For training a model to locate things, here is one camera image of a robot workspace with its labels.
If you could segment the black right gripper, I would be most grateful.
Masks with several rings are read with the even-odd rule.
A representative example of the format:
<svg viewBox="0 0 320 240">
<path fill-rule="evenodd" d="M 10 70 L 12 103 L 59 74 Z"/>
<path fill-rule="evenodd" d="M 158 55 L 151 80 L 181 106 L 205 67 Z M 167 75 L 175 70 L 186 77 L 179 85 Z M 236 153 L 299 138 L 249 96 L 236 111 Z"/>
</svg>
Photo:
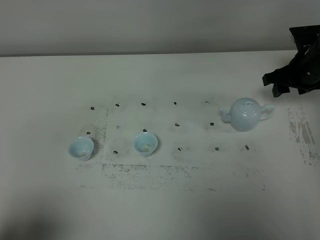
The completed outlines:
<svg viewBox="0 0 320 240">
<path fill-rule="evenodd" d="M 320 40 L 300 48 L 288 66 L 266 73 L 263 85 L 273 84 L 273 97 L 290 92 L 289 86 L 299 90 L 320 89 Z"/>
</svg>

